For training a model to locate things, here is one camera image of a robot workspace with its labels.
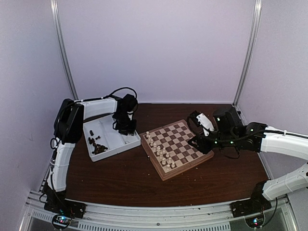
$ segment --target white chess piece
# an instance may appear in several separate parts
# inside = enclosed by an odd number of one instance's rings
[[[171,157],[168,158],[167,163],[168,163],[168,164],[171,164],[171,163],[172,163],[172,158],[171,158]]]

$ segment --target white wall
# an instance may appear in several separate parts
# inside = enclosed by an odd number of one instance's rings
[[[0,1],[0,226],[16,230],[47,170],[49,140],[70,98],[48,0]]]
[[[131,86],[140,102],[233,102],[254,0],[58,2],[79,98]]]
[[[240,109],[248,122],[308,134],[308,1],[263,0],[257,43]],[[304,160],[264,154],[274,177]],[[289,194],[302,231],[308,227],[308,190]]]

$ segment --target chessboard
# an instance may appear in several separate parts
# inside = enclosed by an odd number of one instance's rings
[[[211,159],[187,141],[194,135],[185,120],[140,134],[141,144],[162,180],[167,180]]]

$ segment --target vertical metal rail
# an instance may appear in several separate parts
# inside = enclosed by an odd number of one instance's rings
[[[252,58],[252,54],[253,54],[253,50],[254,50],[254,46],[256,43],[257,34],[259,30],[259,24],[260,24],[260,18],[261,18],[261,5],[262,5],[262,0],[256,0],[246,58],[245,58],[244,66],[242,69],[240,83],[239,83],[239,86],[237,88],[237,92],[234,98],[234,102],[233,102],[234,106],[237,106],[237,104],[239,103],[239,100],[240,100],[240,97],[243,91],[244,83],[245,83],[245,80],[248,74],[249,65],[250,65],[250,61]]]
[[[58,37],[58,42],[59,42],[59,46],[60,46],[60,52],[61,52],[61,57],[62,57],[62,62],[63,62],[63,67],[64,67],[65,75],[66,75],[66,78],[67,78],[67,82],[68,82],[69,88],[70,88],[70,90],[73,94],[74,99],[77,100],[78,96],[77,96],[76,88],[75,88],[74,81],[73,81],[73,78],[72,78],[72,73],[71,73],[71,70],[69,68],[66,50],[65,50],[65,46],[64,46],[64,40],[63,40],[63,35],[62,35],[60,16],[59,16],[59,10],[58,10],[58,1],[57,0],[51,0],[51,12],[52,12],[54,24],[55,24],[55,27],[56,27],[56,32],[57,32],[57,37]]]

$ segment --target robotic arm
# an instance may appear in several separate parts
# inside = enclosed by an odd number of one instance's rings
[[[47,196],[44,209],[70,218],[83,217],[85,205],[67,201],[65,189],[69,161],[75,144],[82,137],[85,119],[99,115],[112,115],[114,123],[109,126],[120,134],[134,135],[136,120],[132,117],[133,109],[138,105],[137,94],[135,93],[135,96],[127,94],[122,99],[114,96],[113,93],[95,99],[63,101],[54,122],[55,137],[51,140],[51,148],[54,150],[51,169],[43,188],[43,193]]]
[[[213,148],[234,147],[237,152],[275,152],[308,160],[308,136],[256,122],[244,126],[234,107],[219,109],[213,117],[217,130],[202,113],[195,111],[187,118],[190,129],[196,135],[188,143],[204,154]],[[196,126],[201,126],[203,132],[195,132],[190,119]],[[307,186],[308,163],[280,178],[258,183],[250,199],[231,204],[233,216],[246,216],[269,209],[270,200]]]

